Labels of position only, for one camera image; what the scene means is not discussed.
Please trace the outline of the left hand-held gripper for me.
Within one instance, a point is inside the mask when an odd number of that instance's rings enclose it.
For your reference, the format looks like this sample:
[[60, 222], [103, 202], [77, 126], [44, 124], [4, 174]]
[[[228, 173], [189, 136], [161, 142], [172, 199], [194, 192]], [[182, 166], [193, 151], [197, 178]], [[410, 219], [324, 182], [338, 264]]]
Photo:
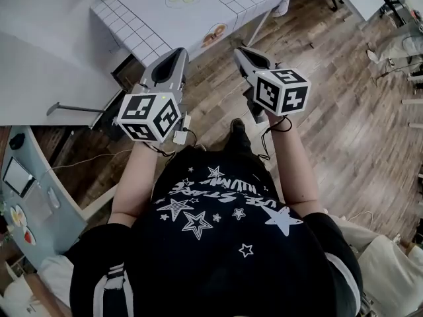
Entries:
[[125, 95], [116, 118], [130, 139], [162, 143], [168, 137], [182, 118], [179, 104], [188, 64], [187, 50], [177, 48], [145, 69], [140, 83]]

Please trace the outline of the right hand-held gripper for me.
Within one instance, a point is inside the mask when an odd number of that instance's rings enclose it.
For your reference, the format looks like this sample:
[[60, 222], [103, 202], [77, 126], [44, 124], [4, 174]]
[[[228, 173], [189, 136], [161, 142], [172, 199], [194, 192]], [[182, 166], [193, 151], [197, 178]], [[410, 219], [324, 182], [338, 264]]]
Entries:
[[272, 59], [252, 48], [236, 48], [234, 59], [250, 87], [243, 93], [257, 124], [265, 122], [265, 112], [277, 117], [305, 110], [311, 82], [296, 69], [270, 69]]

